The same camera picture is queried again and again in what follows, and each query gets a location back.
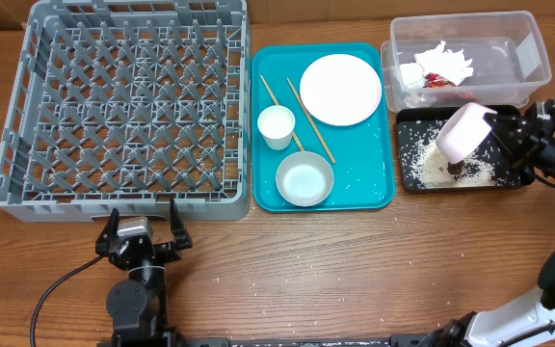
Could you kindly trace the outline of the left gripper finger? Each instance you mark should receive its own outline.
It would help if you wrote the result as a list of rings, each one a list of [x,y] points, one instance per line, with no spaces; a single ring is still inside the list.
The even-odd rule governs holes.
[[[193,247],[192,237],[178,213],[174,199],[170,200],[170,227],[175,246],[179,250],[191,249]]]
[[[109,246],[116,237],[119,227],[119,211],[114,208],[109,216],[106,226],[96,240],[97,246]]]

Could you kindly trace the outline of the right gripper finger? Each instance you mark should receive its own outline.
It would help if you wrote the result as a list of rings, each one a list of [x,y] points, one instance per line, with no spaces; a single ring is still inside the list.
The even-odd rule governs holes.
[[[491,130],[492,138],[500,152],[512,167],[523,166],[522,139],[516,130],[504,125],[495,125]]]
[[[502,123],[504,126],[523,126],[524,120],[521,115],[507,115],[498,113],[485,113],[484,120],[490,125]]]

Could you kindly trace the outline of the pink bowl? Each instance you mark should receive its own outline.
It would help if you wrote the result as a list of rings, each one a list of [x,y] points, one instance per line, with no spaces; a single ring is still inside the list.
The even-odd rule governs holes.
[[[458,109],[443,125],[436,146],[450,164],[457,164],[473,152],[491,131],[486,114],[497,112],[475,102]]]

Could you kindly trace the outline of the brown food scrap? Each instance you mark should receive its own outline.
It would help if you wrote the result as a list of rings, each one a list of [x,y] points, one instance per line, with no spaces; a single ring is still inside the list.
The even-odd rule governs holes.
[[[455,164],[449,163],[447,165],[447,172],[449,174],[459,175],[463,172],[464,165],[465,165],[465,163],[463,161],[460,161],[460,162],[455,163]]]

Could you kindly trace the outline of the white napkin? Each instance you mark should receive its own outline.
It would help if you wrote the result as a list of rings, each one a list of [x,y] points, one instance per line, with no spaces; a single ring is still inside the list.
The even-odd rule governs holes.
[[[413,63],[399,65],[402,83],[407,89],[425,88],[424,77],[432,72],[450,80],[458,87],[474,75],[472,60],[466,59],[463,50],[446,49],[442,40],[435,48],[413,55]]]

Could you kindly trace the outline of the red snack wrapper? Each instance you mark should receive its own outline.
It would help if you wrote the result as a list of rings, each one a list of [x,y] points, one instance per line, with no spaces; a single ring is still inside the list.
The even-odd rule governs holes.
[[[445,88],[445,87],[455,87],[455,84],[450,80],[446,79],[445,77],[436,74],[436,73],[428,73],[425,77],[425,88]]]

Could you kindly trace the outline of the grey-white bowl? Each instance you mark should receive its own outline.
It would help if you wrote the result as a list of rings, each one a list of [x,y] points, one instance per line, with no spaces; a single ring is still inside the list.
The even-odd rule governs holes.
[[[300,151],[288,155],[277,167],[276,185],[280,195],[299,207],[323,202],[331,193],[334,173],[321,155]]]

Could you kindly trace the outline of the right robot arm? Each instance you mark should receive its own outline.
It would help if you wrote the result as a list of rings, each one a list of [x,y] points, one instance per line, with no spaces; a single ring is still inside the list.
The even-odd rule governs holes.
[[[537,169],[538,180],[555,181],[555,101],[533,104],[524,115],[503,115],[470,102],[440,130],[436,145],[456,164],[493,137],[518,171]],[[555,339],[555,252],[546,260],[536,287],[506,305],[470,312],[430,332],[422,346],[536,346]]]

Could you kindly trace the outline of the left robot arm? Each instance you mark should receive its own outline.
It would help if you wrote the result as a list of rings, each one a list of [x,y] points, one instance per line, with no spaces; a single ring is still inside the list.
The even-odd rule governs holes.
[[[166,346],[185,344],[184,337],[169,325],[166,265],[181,259],[193,247],[175,202],[169,206],[172,241],[156,243],[146,217],[123,220],[117,209],[95,242],[96,254],[127,273],[106,299],[113,320],[111,346]]]

